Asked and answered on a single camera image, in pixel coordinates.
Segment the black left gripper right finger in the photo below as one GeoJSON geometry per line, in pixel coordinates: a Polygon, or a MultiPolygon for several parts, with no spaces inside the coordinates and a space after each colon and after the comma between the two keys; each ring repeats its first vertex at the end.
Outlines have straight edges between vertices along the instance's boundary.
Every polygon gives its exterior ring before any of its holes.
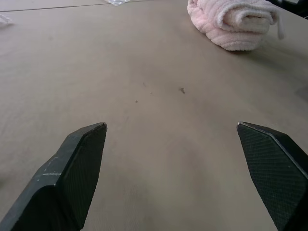
{"type": "Polygon", "coordinates": [[[279,231],[308,229],[308,156],[285,133],[239,122],[252,182],[279,231]]]}

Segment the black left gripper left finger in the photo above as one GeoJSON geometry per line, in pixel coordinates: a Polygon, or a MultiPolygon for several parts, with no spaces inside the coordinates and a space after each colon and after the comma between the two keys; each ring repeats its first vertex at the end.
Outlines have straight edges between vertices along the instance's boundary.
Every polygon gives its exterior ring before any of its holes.
{"type": "Polygon", "coordinates": [[[98,183],[106,123],[80,128],[34,174],[3,220],[2,231],[80,231],[98,183]]]}

